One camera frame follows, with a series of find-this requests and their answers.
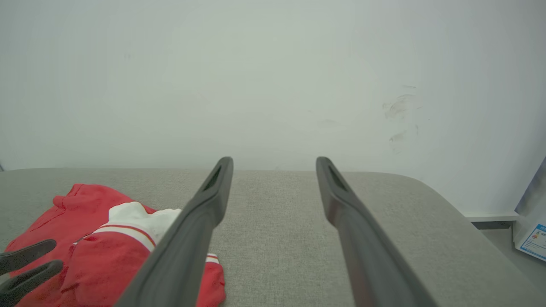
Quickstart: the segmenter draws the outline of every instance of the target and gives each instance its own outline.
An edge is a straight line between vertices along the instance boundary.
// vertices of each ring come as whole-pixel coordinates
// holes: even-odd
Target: folded clothing
[[[156,211],[100,185],[74,185],[6,251],[45,239],[57,246],[45,256],[10,273],[13,277],[60,259],[63,270],[27,294],[18,306],[112,306],[163,238],[180,209]],[[225,300],[223,269],[209,254],[197,306]]]

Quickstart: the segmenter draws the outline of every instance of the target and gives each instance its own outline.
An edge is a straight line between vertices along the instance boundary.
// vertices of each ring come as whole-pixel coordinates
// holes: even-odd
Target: sticker
[[[538,224],[520,249],[546,260],[546,226]]]

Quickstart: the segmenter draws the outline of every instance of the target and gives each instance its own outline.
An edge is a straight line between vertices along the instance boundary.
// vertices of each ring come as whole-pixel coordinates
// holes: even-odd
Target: white stripe
[[[118,233],[126,234],[129,237],[142,243],[150,252],[153,251],[153,244],[150,242],[148,237],[134,229],[109,226],[109,227],[99,228],[93,233],[99,233],[99,232],[118,232]]]
[[[206,262],[214,262],[214,263],[220,264],[220,262],[218,261],[218,259],[212,258],[212,257],[207,257],[207,258],[206,258]]]
[[[130,226],[130,227],[134,227],[136,229],[140,229],[142,230],[142,232],[145,232],[147,233],[150,238],[152,238],[153,242],[157,245],[157,238],[155,236],[155,234],[148,230],[146,227],[144,227],[144,225],[139,225],[139,224],[133,224],[133,223],[126,223],[126,222],[108,222],[104,225],[102,225],[101,227],[106,227],[106,226],[111,226],[111,227],[116,227],[116,226]]]

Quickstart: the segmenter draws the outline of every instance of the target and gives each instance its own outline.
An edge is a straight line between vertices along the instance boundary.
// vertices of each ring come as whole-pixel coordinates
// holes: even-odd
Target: white wall
[[[546,155],[543,0],[0,4],[0,163],[341,170],[509,214]]]

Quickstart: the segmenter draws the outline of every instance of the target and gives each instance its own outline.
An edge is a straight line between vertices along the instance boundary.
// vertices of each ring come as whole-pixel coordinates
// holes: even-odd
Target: gray fabric surface
[[[0,247],[72,184],[107,185],[155,209],[183,208],[207,170],[24,169],[0,173]],[[421,182],[344,173],[440,306],[544,306],[544,298],[454,207]],[[312,172],[236,171],[210,251],[224,306],[351,306],[336,230]]]

